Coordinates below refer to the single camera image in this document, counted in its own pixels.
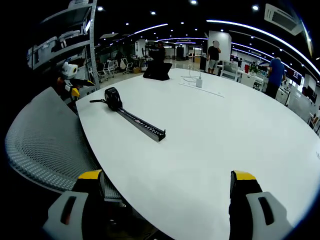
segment tape measure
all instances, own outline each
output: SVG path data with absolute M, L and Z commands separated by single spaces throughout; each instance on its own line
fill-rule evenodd
M 102 102 L 107 104 L 112 111 L 118 112 L 127 121 L 157 142 L 160 142 L 166 137 L 166 130 L 163 131 L 123 109 L 123 104 L 116 88 L 110 87 L 105 90 L 104 97 L 105 100 L 91 100 L 90 103 Z

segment desk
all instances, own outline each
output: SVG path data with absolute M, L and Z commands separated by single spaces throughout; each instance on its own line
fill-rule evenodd
M 203 89 L 142 76 L 112 84 L 123 107 L 166 130 L 155 142 L 106 104 L 102 88 L 76 102 L 106 175 L 146 220 L 177 240 L 229 239 L 230 174 L 253 174 L 296 226 L 319 187 L 320 139 L 294 112 L 232 80 L 202 73 Z M 199 75 L 191 71 L 192 76 Z

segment gray mesh chair back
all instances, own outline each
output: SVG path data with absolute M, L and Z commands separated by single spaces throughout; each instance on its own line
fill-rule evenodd
M 17 115 L 6 135 L 5 150 L 13 169 L 56 192 L 71 191 L 78 176 L 99 169 L 86 145 L 79 117 L 52 87 Z M 111 183 L 106 186 L 106 198 L 120 199 Z

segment metal shelf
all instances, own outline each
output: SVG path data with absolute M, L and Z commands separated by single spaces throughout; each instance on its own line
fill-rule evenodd
M 82 25 L 91 7 L 92 3 L 75 5 L 47 17 L 40 25 L 46 25 L 45 27 L 56 24 L 64 24 L 66 27 Z
M 36 63 L 33 66 L 33 69 L 35 70 L 39 67 L 45 67 L 46 64 L 52 63 L 53 60 L 55 60 L 55 62 L 59 62 L 59 61 L 62 61 L 63 59 L 68 58 L 68 56 L 74 56 L 75 52 L 78 51 L 78 48 L 82 48 L 85 45 L 89 45 L 89 44 L 90 44 L 90 40 L 82 41 L 74 45 L 67 46 L 59 51 L 52 52 L 46 61 Z

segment chair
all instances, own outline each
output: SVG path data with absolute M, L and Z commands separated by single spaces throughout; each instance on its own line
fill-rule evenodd
M 241 84 L 248 86 L 249 88 L 254 87 L 256 79 L 253 76 L 249 76 L 247 74 L 242 74 Z
M 308 123 L 311 102 L 296 87 L 291 88 L 288 108 Z
M 104 67 L 103 70 L 104 72 L 108 73 L 109 76 L 112 75 L 112 77 L 115 77 L 115 67 L 114 67 L 114 61 L 109 61 L 107 63 L 105 63 L 105 65 L 107 64 L 107 67 Z
M 49 190 L 71 191 L 84 172 L 101 169 L 88 149 L 79 117 L 52 87 L 28 103 L 5 137 L 10 166 L 26 179 Z M 105 177 L 105 199 L 120 194 Z
M 237 81 L 238 67 L 232 67 L 230 64 L 223 62 L 220 77 L 223 77 L 225 79 L 231 79 L 233 81 Z
M 123 72 L 123 74 L 129 74 L 129 72 L 134 72 L 131 68 L 132 68 L 133 62 L 129 62 L 126 67 L 125 67 L 125 71 Z
M 99 63 L 100 65 L 97 66 L 97 74 L 99 77 L 99 81 L 102 81 L 103 79 L 108 80 L 108 75 L 105 72 L 105 63 Z

